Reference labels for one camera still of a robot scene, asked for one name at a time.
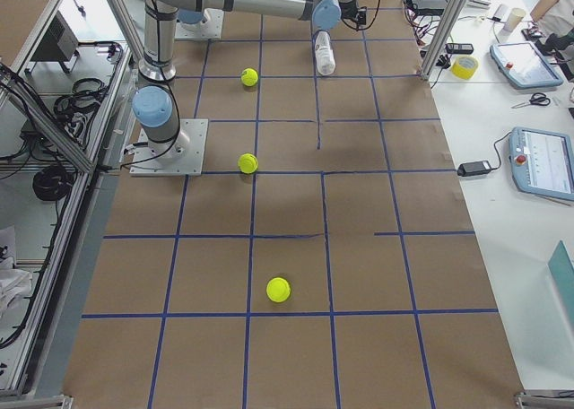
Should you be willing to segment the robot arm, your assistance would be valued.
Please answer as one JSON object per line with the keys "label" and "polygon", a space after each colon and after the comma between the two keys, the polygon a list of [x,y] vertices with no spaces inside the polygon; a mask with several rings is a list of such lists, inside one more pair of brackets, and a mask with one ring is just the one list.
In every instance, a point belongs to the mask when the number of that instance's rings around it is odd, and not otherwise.
{"label": "robot arm", "polygon": [[174,100],[166,89],[148,85],[137,90],[132,110],[147,136],[152,156],[174,161],[183,154],[188,140],[180,133]]}
{"label": "robot arm", "polygon": [[310,21],[317,30],[331,30],[341,20],[360,28],[366,9],[358,0],[145,0],[143,58],[139,74],[153,83],[166,83],[176,74],[173,48],[179,10],[202,14],[207,9],[255,13]]}

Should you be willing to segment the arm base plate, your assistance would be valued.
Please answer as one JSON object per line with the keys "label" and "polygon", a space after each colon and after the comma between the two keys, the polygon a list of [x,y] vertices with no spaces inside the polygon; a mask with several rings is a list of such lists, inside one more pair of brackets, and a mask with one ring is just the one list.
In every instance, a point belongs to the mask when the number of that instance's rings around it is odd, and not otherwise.
{"label": "arm base plate", "polygon": [[180,9],[175,40],[220,39],[223,19],[224,11],[219,9],[205,9],[202,12]]}
{"label": "arm base plate", "polygon": [[207,119],[182,119],[175,144],[149,142],[141,128],[138,141],[147,143],[135,149],[135,165],[130,174],[136,177],[200,176],[208,131]]}

